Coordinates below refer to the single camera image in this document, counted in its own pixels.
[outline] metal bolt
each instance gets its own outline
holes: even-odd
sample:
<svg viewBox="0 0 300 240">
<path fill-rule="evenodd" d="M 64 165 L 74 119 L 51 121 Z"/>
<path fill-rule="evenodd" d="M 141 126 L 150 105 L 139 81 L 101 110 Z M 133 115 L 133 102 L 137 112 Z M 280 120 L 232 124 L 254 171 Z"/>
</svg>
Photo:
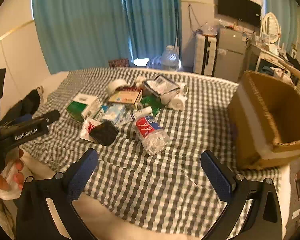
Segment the metal bolt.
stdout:
<svg viewBox="0 0 300 240">
<path fill-rule="evenodd" d="M 244 180 L 244 176 L 240 173 L 237 174 L 235 177 L 236 177 L 237 180 L 240 180 L 240 181 Z"/>
<path fill-rule="evenodd" d="M 33 180 L 33 177 L 32 177 L 32 176 L 29 176 L 29 177 L 26 178 L 26 182 L 27 182 L 27 183 L 30 183 L 32 180 Z"/>
<path fill-rule="evenodd" d="M 270 179 L 270 178 L 266 178 L 266 183 L 268 183 L 268 184 L 270 184 L 270 185 L 271 185 L 271 184 L 272 184 L 272 182 L 273 182 L 273 181 L 272 181 L 272 179 Z"/>
<path fill-rule="evenodd" d="M 62 173 L 62 172 L 58 172 L 58 173 L 56 173 L 56 174 L 54 175 L 54 177 L 55 177 L 56 179 L 61 179 L 61 178 L 63 177 L 63 173 Z"/>
</svg>

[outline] black and white checkered cloth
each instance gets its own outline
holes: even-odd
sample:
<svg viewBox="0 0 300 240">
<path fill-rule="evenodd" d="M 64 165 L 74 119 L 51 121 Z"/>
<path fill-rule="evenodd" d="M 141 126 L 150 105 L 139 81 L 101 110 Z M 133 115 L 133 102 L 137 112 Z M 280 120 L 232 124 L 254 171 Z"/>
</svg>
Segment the black and white checkered cloth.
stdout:
<svg viewBox="0 0 300 240">
<path fill-rule="evenodd" d="M 118 217 L 139 227 L 162 233 L 203 236 L 216 221 L 226 203 L 220 201 L 200 166 L 200 155 L 210 149 L 232 171 L 235 147 L 232 142 L 227 106 L 237 89 L 234 83 L 186 73 L 165 74 L 189 85 L 185 111 L 162 109 L 156 121 L 171 137 L 164 152 L 149 156 L 136 137 L 132 123 L 122 126 L 111 146 L 79 138 L 81 126 L 70 118 L 66 106 L 77 93 L 97 95 L 107 102 L 106 86 L 123 78 L 133 84 L 139 75 L 154 78 L 156 70 L 93 68 L 70 72 L 51 93 L 36 116 L 58 109 L 60 119 L 48 135 L 23 145 L 32 157 L 55 172 L 64 172 L 88 148 L 99 154 L 99 166 L 89 179 L 85 192 L 99 200 Z M 246 171 L 247 179 L 270 177 L 279 191 L 278 168 Z M 245 208 L 230 236 L 238 234 L 251 202 Z"/>
</svg>

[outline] clear plastic bottle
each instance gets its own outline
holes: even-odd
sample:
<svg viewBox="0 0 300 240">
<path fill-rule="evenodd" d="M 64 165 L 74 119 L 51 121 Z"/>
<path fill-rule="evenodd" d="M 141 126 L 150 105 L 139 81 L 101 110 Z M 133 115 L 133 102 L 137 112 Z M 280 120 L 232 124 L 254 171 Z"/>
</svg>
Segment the clear plastic bottle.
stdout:
<svg viewBox="0 0 300 240">
<path fill-rule="evenodd" d="M 179 55 L 174 46 L 168 45 L 161 56 L 161 67 L 163 70 L 177 71 L 179 68 Z"/>
<path fill-rule="evenodd" d="M 134 130 L 149 155 L 162 152 L 171 142 L 167 133 L 151 115 L 142 115 L 133 123 Z"/>
</svg>

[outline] television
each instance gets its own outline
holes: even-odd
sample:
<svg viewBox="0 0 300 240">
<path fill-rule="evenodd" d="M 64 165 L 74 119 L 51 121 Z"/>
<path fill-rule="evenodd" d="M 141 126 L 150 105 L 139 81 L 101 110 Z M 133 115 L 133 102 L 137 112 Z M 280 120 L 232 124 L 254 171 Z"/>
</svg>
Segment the television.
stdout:
<svg viewBox="0 0 300 240">
<path fill-rule="evenodd" d="M 260 28 L 261 6 L 250 0 L 218 0 L 218 14 Z"/>
</svg>

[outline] curtain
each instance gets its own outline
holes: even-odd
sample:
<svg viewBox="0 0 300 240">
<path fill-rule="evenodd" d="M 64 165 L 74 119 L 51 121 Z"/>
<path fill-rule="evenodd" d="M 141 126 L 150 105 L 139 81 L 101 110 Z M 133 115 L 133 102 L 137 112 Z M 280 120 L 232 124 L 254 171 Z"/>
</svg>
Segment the curtain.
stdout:
<svg viewBox="0 0 300 240">
<path fill-rule="evenodd" d="M 122 0 L 33 0 L 33 13 L 51 74 L 130 59 Z"/>
<path fill-rule="evenodd" d="M 123 0 L 133 59 L 160 56 L 181 44 L 181 0 Z"/>
<path fill-rule="evenodd" d="M 298 16 L 297 2 L 295 0 L 266 0 L 266 11 L 274 13 L 279 25 L 281 25 L 282 37 L 280 46 L 285 44 L 287 52 L 290 51 L 291 44 L 297 43 L 298 36 Z"/>
</svg>

